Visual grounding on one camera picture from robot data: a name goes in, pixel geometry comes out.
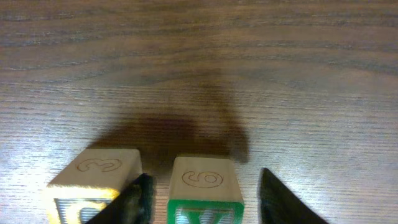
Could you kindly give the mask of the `green V letter block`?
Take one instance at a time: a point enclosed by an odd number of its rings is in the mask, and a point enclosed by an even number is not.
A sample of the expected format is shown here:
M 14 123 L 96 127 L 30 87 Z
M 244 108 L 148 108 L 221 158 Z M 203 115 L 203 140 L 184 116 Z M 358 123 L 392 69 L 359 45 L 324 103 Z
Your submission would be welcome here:
M 243 214 L 244 200 L 232 160 L 175 158 L 167 224 L 241 224 Z

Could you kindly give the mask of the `yellow C letter block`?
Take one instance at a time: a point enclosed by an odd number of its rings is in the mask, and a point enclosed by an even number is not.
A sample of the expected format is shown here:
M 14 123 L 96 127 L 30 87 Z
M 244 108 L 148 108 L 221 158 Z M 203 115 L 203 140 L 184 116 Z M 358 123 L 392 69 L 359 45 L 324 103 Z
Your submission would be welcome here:
M 86 223 L 142 174 L 137 149 L 85 149 L 43 192 L 50 223 Z

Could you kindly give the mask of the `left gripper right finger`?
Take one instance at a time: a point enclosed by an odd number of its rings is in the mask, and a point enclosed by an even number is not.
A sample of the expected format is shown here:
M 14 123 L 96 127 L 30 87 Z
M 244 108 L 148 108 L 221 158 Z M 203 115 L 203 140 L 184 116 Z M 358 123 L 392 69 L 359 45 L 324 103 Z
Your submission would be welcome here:
M 259 204 L 263 224 L 327 224 L 267 168 L 261 172 Z

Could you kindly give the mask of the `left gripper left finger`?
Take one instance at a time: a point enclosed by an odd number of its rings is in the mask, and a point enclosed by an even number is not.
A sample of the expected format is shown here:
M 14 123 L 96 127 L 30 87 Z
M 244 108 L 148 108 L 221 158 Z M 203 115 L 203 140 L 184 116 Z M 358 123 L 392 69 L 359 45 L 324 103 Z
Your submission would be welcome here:
M 149 224 L 153 201 L 154 178 L 141 174 L 86 224 Z

